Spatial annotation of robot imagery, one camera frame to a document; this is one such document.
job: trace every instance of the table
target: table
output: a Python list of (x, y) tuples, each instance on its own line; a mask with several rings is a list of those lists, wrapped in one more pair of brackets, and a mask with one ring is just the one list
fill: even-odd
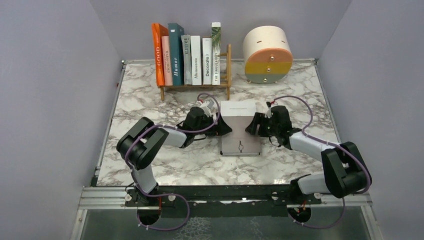
[[(288, 75), (273, 84), (248, 84), (243, 62), (234, 61), (230, 101), (256, 101), (258, 112), (265, 112), (266, 101), (282, 95), (305, 99), (314, 112), (311, 135), (337, 141), (334, 124), (312, 61), (295, 61)], [(157, 124), (175, 126), (183, 121), (200, 92), (226, 100), (221, 88), (173, 89), (161, 101), (156, 86), (154, 62), (127, 64), (112, 117), (98, 176), (98, 186), (124, 186), (133, 180), (130, 170), (116, 151), (118, 140), (142, 117)], [(309, 121), (307, 108), (296, 99), (278, 102), (290, 113), (293, 127)], [(259, 156), (222, 156), (218, 139), (196, 141), (185, 149), (163, 146), (152, 162), (160, 185), (247, 185), (287, 184), (290, 180), (322, 171), (322, 164), (303, 153), (276, 147), (263, 138)]]

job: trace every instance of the black mounting plate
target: black mounting plate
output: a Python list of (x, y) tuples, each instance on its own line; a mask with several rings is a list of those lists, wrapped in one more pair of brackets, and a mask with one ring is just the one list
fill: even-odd
[[(287, 205), (301, 205), (304, 201), (308, 205), (321, 203), (321, 200), (316, 199), (313, 194), (293, 200), (290, 198), (290, 190), (289, 184), (190, 185), (159, 186), (150, 194), (180, 194), (189, 201), (190, 216), (204, 218), (287, 217)], [(159, 206), (159, 198), (146, 199), (135, 189), (129, 189), (128, 194), (132, 199), (125, 202), (126, 207)], [(187, 212), (186, 204), (178, 197), (172, 201), (168, 197), (161, 197), (160, 200), (161, 217), (163, 218), (181, 218)]]

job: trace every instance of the white book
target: white book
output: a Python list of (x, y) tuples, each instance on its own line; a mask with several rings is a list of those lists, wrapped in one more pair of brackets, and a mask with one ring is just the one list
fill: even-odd
[(182, 50), (184, 53), (184, 84), (192, 85), (192, 60), (190, 53), (190, 35), (182, 35)]
[(191, 36), (191, 79), (193, 85), (202, 85), (200, 36)]
[(213, 78), (212, 85), (221, 84), (220, 60), (221, 60), (221, 23), (212, 22), (212, 57), (213, 57)]
[(203, 51), (203, 85), (212, 84), (212, 38), (202, 38), (202, 51)]

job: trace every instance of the teal book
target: teal book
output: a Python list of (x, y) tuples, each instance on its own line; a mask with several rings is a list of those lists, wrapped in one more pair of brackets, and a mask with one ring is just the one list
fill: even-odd
[(181, 36), (184, 28), (178, 23), (168, 23), (169, 50), (171, 55), (172, 85), (184, 85), (184, 52)]

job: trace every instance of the glass panel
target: glass panel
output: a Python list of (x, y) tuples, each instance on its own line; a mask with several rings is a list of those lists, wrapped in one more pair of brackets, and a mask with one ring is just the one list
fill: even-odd
[[(310, 225), (328, 225), (341, 213), (340, 207), (312, 209)], [(161, 218), (156, 227), (173, 227), (182, 218)], [(314, 239), (314, 240), (368, 240), (371, 239), (361, 207), (348, 207), (344, 219), (330, 229), (309, 229), (291, 221), (289, 217), (193, 217), (183, 228), (175, 231), (156, 231), (138, 227), (135, 210), (89, 210), (82, 232), (83, 240), (264, 240), (264, 239)]]

